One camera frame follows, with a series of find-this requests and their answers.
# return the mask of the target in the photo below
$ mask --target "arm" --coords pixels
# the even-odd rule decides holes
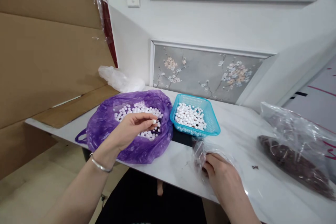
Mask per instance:
[[[94,152],[93,158],[111,169],[120,151],[142,131],[152,130],[156,116],[147,113],[128,114]],[[89,223],[106,184],[108,173],[100,170],[90,158],[41,223]]]
[[[213,191],[232,224],[260,224],[237,170],[218,154],[208,154],[203,166]]]

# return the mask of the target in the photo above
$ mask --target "clear plastic bag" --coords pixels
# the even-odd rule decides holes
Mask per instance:
[[[215,145],[212,143],[208,143],[204,141],[203,138],[192,138],[192,146],[194,151],[194,168],[197,173],[197,175],[201,178],[201,180],[205,183],[209,183],[208,174],[205,168],[203,168],[203,165],[205,163],[205,156],[208,153],[217,153],[222,158],[224,158],[229,164],[233,165],[239,175],[242,177],[242,171],[240,167],[237,164],[237,161],[235,158],[227,153],[221,146]]]
[[[261,103],[261,116],[273,127],[276,136],[258,137],[266,155],[306,187],[335,200],[323,142],[335,140],[334,137],[300,115],[266,102]]]
[[[107,81],[108,85],[120,93],[142,91],[145,87],[143,79],[128,78],[124,73],[118,71],[113,66],[100,66],[98,72],[100,77]]]

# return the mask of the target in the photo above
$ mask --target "cardboard box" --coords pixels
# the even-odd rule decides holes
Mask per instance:
[[[55,144],[26,118],[60,127],[117,91],[98,75],[114,63],[95,0],[0,0],[0,27],[2,179]]]

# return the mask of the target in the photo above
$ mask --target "black pants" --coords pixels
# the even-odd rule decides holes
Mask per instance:
[[[200,197],[166,183],[162,196],[157,191],[157,179],[128,169],[96,224],[206,223]]]

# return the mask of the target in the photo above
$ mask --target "woman's right hand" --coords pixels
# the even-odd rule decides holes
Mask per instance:
[[[216,153],[206,155],[203,167],[207,170],[211,187],[231,223],[260,224],[235,167]]]

